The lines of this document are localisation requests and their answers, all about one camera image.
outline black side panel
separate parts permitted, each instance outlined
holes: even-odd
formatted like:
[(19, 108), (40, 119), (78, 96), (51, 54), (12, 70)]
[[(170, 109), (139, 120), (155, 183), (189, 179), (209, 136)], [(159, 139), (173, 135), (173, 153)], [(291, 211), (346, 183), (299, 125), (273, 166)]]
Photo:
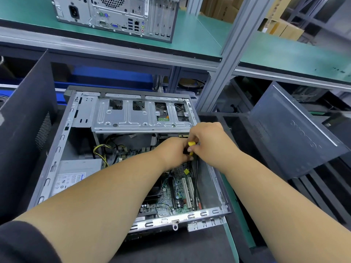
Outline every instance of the black side panel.
[(15, 216), (56, 117), (55, 86), (48, 56), (46, 51), (0, 109), (0, 224)]

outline metal latch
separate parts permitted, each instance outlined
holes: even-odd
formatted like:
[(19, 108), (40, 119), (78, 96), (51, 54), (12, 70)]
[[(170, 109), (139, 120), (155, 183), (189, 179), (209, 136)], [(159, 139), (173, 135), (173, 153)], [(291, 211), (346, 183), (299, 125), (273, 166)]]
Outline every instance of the metal latch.
[(224, 223), (227, 223), (225, 216), (208, 218), (208, 219), (198, 221), (198, 222), (191, 222), (188, 224), (188, 232), (206, 229), (209, 227), (222, 225)]

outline rectangular cutout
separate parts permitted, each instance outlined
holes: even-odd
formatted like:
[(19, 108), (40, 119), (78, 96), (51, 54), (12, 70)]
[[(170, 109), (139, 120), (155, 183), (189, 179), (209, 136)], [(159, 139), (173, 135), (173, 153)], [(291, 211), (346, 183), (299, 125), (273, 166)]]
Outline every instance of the rectangular cutout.
[(133, 101), (134, 111), (145, 111), (145, 101)]
[(176, 108), (177, 116), (179, 122), (189, 122), (189, 117), (185, 116), (185, 106), (183, 103), (175, 103), (174, 107)]
[(168, 110), (165, 102), (155, 102), (155, 110), (160, 115), (156, 115), (157, 121), (169, 121)]
[(122, 100), (110, 100), (110, 110), (122, 110), (123, 101)]

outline computer tower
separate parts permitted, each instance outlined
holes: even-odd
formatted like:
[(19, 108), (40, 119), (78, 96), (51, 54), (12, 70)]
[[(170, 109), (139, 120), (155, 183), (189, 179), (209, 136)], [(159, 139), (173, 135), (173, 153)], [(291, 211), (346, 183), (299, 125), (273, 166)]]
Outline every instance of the computer tower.
[(59, 21), (172, 42), (179, 0), (52, 0)]

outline motherboard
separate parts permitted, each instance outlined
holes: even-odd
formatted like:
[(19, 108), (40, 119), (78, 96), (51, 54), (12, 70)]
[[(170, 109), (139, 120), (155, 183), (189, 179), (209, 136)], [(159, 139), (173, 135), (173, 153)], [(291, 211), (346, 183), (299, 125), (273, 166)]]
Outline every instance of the motherboard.
[[(150, 148), (119, 150), (116, 162), (147, 151)], [(163, 173), (143, 201), (137, 217), (165, 217), (202, 209), (199, 194), (195, 193), (195, 174), (190, 162)]]

